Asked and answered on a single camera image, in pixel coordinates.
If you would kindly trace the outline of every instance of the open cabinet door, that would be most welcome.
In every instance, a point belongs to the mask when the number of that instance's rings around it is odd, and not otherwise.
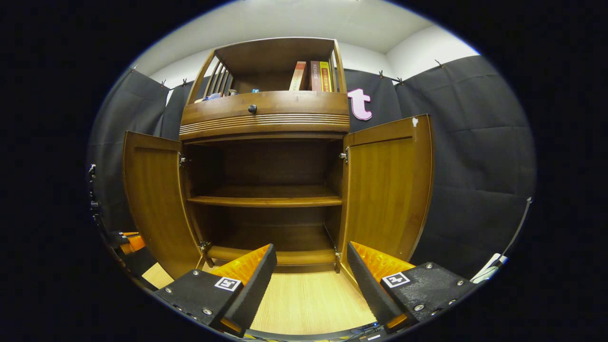
[[[344,137],[339,267],[356,283],[349,241],[409,261],[426,221],[433,179],[428,115],[371,127]]]
[[[125,134],[122,172],[131,215],[146,246],[173,279],[201,260],[185,211],[181,151],[179,141]]]

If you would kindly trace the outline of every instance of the white wall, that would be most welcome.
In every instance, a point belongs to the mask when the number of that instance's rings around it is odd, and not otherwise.
[[[438,66],[435,60],[447,63],[475,55],[479,53],[471,46],[436,25],[414,33],[386,54],[393,78],[404,80]]]
[[[342,63],[345,69],[354,69],[367,71],[372,73],[378,73],[382,70],[382,73],[389,77],[394,77],[393,69],[387,59],[387,56],[379,52],[365,49],[360,46],[350,45],[346,43],[338,42],[340,47],[340,55],[342,56]],[[165,82],[165,86],[168,88],[174,88],[183,83],[183,79],[187,79],[190,82],[196,78],[198,72],[201,70],[201,66],[205,63],[205,60],[211,53],[211,49],[198,52],[194,55],[188,56],[169,64],[168,66],[158,70],[154,74],[150,75],[150,78],[157,81]],[[213,68],[208,68],[205,76],[211,75]],[[167,102],[171,97],[171,93],[167,96]]]

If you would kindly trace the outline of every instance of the drawer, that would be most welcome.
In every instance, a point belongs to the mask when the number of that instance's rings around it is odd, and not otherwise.
[[[248,111],[256,105],[255,114]],[[347,95],[320,91],[266,91],[187,105],[179,139],[226,134],[350,129]]]

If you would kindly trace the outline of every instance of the book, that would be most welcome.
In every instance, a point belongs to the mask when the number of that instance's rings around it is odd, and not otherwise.
[[[307,65],[305,61],[299,61],[295,64],[294,76],[291,78],[291,85],[289,86],[289,90],[308,89],[308,75],[306,75],[306,70]]]
[[[321,88],[321,67],[319,61],[310,62],[310,90],[323,91]]]
[[[330,64],[322,61],[319,62],[319,66],[321,67],[321,89],[331,92]]]

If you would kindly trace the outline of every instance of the light wood floor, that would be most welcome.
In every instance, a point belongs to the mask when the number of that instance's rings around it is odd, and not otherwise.
[[[209,271],[207,265],[202,268]],[[376,321],[365,299],[332,265],[277,267],[260,303],[252,330],[310,335],[348,330]],[[156,287],[172,278],[157,263],[143,277]]]

